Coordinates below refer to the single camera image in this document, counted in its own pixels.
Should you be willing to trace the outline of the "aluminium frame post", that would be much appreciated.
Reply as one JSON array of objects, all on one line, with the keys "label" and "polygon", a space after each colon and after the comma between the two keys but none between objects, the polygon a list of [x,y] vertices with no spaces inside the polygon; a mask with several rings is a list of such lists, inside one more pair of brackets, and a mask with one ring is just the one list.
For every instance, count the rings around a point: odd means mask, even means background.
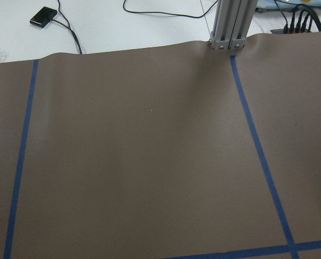
[{"label": "aluminium frame post", "polygon": [[239,50],[245,46],[257,3],[257,0],[218,1],[210,35],[213,50]]}]

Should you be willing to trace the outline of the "small black puck device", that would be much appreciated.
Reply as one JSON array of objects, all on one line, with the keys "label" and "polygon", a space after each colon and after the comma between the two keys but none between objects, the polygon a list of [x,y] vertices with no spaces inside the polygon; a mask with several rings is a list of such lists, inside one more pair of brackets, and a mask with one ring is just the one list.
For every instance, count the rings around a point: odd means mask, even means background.
[{"label": "small black puck device", "polygon": [[30,24],[44,28],[56,15],[57,10],[44,6],[30,19]]}]

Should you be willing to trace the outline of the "black usb hub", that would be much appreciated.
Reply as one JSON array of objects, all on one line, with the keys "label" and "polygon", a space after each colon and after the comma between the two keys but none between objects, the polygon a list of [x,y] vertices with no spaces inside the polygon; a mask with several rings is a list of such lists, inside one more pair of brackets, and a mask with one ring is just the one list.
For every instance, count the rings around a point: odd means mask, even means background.
[{"label": "black usb hub", "polygon": [[270,30],[272,34],[292,35],[298,33],[310,33],[313,24],[316,26],[317,30],[321,32],[320,18],[317,12],[314,10],[314,7],[310,5],[295,5],[295,7],[290,11],[290,21],[288,21],[284,11],[280,7],[277,7],[277,11],[279,11],[285,19],[285,25],[282,29]]}]

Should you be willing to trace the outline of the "brown paper table mat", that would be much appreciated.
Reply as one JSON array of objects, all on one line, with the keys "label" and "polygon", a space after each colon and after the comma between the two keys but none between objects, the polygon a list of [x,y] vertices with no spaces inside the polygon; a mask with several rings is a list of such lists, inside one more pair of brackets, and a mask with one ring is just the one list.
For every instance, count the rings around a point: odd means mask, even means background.
[{"label": "brown paper table mat", "polygon": [[321,258],[321,32],[1,63],[0,258]]}]

